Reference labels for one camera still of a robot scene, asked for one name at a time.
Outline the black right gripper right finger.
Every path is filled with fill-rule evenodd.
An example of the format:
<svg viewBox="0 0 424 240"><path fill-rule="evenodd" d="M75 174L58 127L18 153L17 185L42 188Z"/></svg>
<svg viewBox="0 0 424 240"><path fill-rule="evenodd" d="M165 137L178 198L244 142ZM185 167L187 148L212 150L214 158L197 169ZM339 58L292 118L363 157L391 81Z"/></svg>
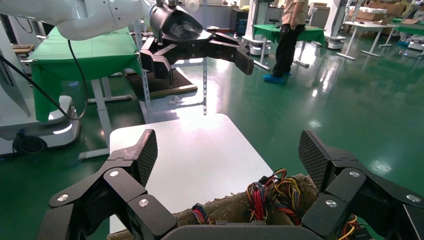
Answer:
<svg viewBox="0 0 424 240"><path fill-rule="evenodd" d="M311 130L300 135L298 157L318 189L301 225L334 240L349 216L387 240L424 237L424 198L368 170L351 152L325 145Z"/></svg>

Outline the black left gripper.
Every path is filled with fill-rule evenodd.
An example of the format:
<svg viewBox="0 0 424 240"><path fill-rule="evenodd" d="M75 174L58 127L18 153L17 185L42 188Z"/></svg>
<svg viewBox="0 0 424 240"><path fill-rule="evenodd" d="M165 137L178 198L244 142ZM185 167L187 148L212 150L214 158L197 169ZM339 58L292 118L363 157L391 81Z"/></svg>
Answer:
<svg viewBox="0 0 424 240"><path fill-rule="evenodd" d="M245 75L252 75L254 60L249 45L217 32L212 36L188 12L176 5L157 3L150 14L154 36L148 37L139 55L144 70L156 79L174 84L172 65L179 60L214 58L232 62Z"/></svg>

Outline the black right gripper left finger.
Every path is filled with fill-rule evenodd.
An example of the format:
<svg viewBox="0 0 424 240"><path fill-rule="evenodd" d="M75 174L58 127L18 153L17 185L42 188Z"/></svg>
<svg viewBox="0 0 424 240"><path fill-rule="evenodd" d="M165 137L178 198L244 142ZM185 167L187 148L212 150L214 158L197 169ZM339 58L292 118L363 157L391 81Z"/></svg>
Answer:
<svg viewBox="0 0 424 240"><path fill-rule="evenodd" d="M36 238L85 240L116 216L135 239L162 239L177 219L146 189L157 157L156 133L147 129L135 145L113 151L97 172L56 193Z"/></svg>

